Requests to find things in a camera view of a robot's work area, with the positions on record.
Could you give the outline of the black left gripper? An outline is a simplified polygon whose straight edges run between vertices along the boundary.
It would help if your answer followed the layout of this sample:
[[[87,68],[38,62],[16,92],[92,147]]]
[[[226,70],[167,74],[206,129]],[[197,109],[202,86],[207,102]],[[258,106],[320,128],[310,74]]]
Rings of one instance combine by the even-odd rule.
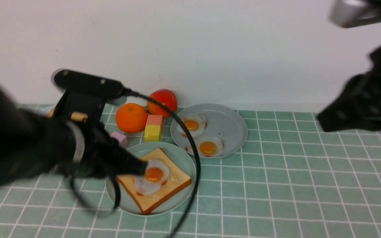
[[[103,179],[108,175],[144,175],[148,161],[142,161],[119,145],[105,125],[75,122],[84,136],[84,154],[75,166],[76,178]]]

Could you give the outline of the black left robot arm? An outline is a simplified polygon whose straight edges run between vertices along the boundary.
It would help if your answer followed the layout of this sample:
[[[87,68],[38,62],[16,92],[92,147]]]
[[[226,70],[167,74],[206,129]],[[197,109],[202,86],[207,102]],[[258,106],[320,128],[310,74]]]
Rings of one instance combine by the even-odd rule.
[[[101,123],[36,114],[17,107],[0,88],[0,187],[47,173],[103,179],[143,175],[146,168]]]

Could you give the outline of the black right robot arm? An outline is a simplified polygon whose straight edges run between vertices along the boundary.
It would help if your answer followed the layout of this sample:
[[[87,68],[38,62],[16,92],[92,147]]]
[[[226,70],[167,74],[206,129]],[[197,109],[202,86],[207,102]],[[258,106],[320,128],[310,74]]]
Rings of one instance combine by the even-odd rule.
[[[381,22],[381,0],[336,0],[330,20],[342,28]],[[370,71],[350,78],[340,95],[318,115],[326,133],[381,131],[381,46],[369,54]]]

